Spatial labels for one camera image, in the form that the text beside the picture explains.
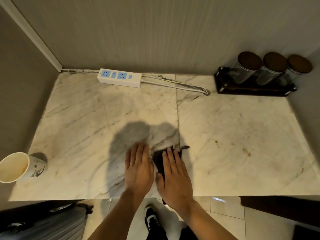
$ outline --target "marble table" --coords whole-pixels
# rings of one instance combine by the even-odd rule
[[[59,75],[29,150],[45,154],[48,171],[18,181],[10,201],[118,198],[125,152],[142,139],[150,154],[190,146],[195,196],[320,194],[320,167],[286,98],[219,95],[212,76],[163,74],[210,96],[96,76]],[[160,198],[155,185],[147,197]]]

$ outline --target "shoe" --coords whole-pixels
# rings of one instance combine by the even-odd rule
[[[161,227],[158,222],[158,216],[155,210],[151,205],[147,205],[144,209],[144,222],[146,223],[146,227],[148,228],[148,231],[150,231],[152,228]]]

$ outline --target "finger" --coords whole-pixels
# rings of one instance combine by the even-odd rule
[[[149,145],[145,144],[142,152],[142,162],[146,163],[148,161],[149,161]]]
[[[165,182],[163,180],[163,177],[162,177],[161,173],[157,173],[156,174],[155,182],[156,182],[156,185],[157,185],[158,192],[162,196],[162,193],[165,190]]]
[[[127,153],[125,154],[125,168],[129,168],[130,166],[130,155],[131,155],[131,150],[127,150]]]
[[[169,158],[171,171],[172,171],[172,173],[176,173],[177,172],[177,165],[176,165],[176,162],[174,161],[174,155],[172,154],[170,147],[167,149],[167,154],[168,154],[168,158]]]
[[[171,172],[171,167],[170,167],[169,159],[166,152],[162,153],[162,162],[163,162],[164,175],[170,175],[172,172]]]
[[[174,158],[176,159],[177,171],[178,171],[179,173],[183,173],[183,171],[182,171],[182,165],[181,165],[181,159],[180,159],[179,153],[178,153],[176,150],[174,150],[174,151],[173,151],[173,154],[174,154]]]
[[[184,161],[183,161],[182,158],[181,158],[181,166],[182,166],[182,171],[183,171],[184,175],[185,175],[186,177],[189,177],[189,174],[188,174],[186,165],[184,164]]]
[[[143,152],[143,147],[144,147],[144,142],[140,142],[138,145],[138,149],[137,149],[137,154],[136,154],[136,163],[141,163],[142,162],[142,152]]]
[[[134,143],[132,150],[131,150],[131,156],[130,156],[130,165],[133,166],[136,161],[136,154],[138,149],[138,143]]]
[[[155,166],[153,165],[152,159],[149,158],[149,165],[150,165],[150,175],[155,175]]]

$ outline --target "brown jar lid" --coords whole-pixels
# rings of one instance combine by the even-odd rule
[[[242,67],[251,71],[259,70],[263,66],[261,58],[250,51],[241,52],[238,55],[238,62]]]
[[[303,56],[290,55],[287,59],[289,67],[299,73],[309,73],[312,71],[311,62]]]
[[[284,72],[288,69],[287,59],[277,52],[266,53],[263,57],[263,64],[274,72]]]

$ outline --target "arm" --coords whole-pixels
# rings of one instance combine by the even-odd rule
[[[173,155],[168,148],[162,157],[165,181],[157,173],[157,187],[168,206],[181,216],[199,240],[237,240],[193,199],[191,180],[178,152],[174,151]]]
[[[88,240],[125,240],[134,214],[154,181],[154,166],[149,159],[149,146],[133,145],[125,157],[125,191],[114,209],[107,215]]]

